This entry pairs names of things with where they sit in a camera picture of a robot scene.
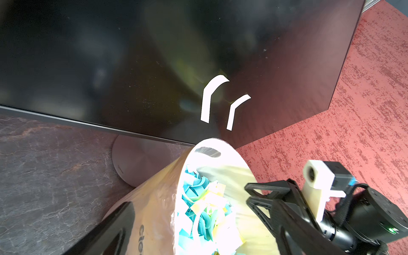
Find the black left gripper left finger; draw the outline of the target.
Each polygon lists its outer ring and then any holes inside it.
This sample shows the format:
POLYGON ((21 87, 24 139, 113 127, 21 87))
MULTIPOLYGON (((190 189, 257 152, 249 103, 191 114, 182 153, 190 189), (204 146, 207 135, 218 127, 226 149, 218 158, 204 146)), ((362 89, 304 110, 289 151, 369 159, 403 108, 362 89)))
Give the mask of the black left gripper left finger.
POLYGON ((134 222, 133 203, 125 202, 64 255, 124 255, 128 249, 134 222))

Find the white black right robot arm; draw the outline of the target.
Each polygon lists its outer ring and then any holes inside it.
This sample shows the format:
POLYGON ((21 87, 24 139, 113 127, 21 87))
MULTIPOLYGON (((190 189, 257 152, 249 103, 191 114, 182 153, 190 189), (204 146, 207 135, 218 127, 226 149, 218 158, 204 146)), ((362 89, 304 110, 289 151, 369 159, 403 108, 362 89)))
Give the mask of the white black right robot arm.
POLYGON ((282 255, 386 255, 389 243, 408 236, 407 216, 367 184, 354 185, 335 212, 324 209, 321 222, 294 180, 248 183, 245 190, 282 255))

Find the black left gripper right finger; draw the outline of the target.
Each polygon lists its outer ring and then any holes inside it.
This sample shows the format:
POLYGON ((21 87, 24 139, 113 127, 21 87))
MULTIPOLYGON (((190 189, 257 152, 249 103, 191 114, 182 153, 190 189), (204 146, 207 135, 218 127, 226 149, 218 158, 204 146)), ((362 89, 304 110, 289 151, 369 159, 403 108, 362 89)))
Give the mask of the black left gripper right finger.
POLYGON ((281 200, 273 200, 271 227, 282 255, 294 255, 289 236, 306 255, 343 255, 338 247, 327 241, 314 227, 304 221, 294 210, 281 200))

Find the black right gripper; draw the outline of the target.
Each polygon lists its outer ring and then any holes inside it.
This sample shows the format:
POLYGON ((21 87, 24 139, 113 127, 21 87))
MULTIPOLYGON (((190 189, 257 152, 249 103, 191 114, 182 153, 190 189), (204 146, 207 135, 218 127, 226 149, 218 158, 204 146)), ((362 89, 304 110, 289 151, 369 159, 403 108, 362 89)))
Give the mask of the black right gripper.
POLYGON ((338 226, 332 214, 325 209, 332 195, 330 188, 316 189, 305 184, 300 189, 294 180, 288 179, 248 183, 244 189, 250 195, 246 204, 273 236, 280 236, 285 223, 282 206, 274 201, 278 199, 299 206, 304 220, 319 229, 326 240, 336 241, 338 226))

